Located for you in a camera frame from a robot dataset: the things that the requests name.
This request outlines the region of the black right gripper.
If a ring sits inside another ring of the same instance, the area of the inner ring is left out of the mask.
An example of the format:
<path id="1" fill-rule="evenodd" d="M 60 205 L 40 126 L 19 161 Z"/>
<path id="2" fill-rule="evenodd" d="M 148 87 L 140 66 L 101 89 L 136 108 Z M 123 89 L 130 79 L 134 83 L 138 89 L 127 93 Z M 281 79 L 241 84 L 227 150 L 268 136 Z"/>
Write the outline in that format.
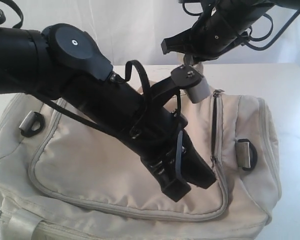
<path id="1" fill-rule="evenodd" d="M 188 54 L 205 61 L 218 58 L 265 13 L 265 1 L 218 0 L 215 8 L 213 15 L 198 20 L 192 28 L 164 38 L 162 53 Z"/>

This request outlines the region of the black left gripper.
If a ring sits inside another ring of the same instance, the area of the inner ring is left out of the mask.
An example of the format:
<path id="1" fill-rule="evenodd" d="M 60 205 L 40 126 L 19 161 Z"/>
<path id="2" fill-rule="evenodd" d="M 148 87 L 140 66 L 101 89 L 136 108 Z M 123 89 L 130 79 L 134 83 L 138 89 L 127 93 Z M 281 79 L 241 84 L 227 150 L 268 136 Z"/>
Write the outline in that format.
<path id="1" fill-rule="evenodd" d="M 126 82 L 74 76 L 64 85 L 64 99 L 140 156 L 169 199 L 178 202 L 190 192 L 180 158 L 170 155 L 188 124 L 171 77 L 154 85 L 146 81 L 138 93 Z"/>

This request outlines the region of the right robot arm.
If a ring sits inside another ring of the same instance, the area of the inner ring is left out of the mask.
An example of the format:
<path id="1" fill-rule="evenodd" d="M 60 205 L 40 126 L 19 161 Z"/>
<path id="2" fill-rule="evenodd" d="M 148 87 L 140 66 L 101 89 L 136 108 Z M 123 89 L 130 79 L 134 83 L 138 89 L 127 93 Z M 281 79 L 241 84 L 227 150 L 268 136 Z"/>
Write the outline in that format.
<path id="1" fill-rule="evenodd" d="M 201 0 L 202 12 L 197 13 L 191 28 L 174 36 L 164 38 L 161 50 L 191 56 L 196 62 L 218 59 L 238 46 L 247 46 L 255 51 L 270 48 L 291 23 L 300 15 L 300 0 Z M 292 17 L 264 46 L 261 42 L 270 37 L 271 28 L 263 37 L 252 37 L 252 25 L 261 17 L 268 18 L 268 11 L 275 6 L 295 10 Z"/>

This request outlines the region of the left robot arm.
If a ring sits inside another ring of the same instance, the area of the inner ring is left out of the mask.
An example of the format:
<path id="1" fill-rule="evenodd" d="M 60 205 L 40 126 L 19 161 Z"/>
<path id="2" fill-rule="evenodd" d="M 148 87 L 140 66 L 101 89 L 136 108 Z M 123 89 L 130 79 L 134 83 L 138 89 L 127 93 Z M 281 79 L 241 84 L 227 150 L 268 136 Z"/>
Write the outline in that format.
<path id="1" fill-rule="evenodd" d="M 58 112 L 114 137 L 136 153 L 161 191 L 177 202 L 191 185 L 208 189 L 216 175 L 186 132 L 181 92 L 193 103 L 203 75 L 182 64 L 150 84 L 137 60 L 114 71 L 96 42 L 58 23 L 43 31 L 0 27 L 0 94 L 32 95 Z"/>

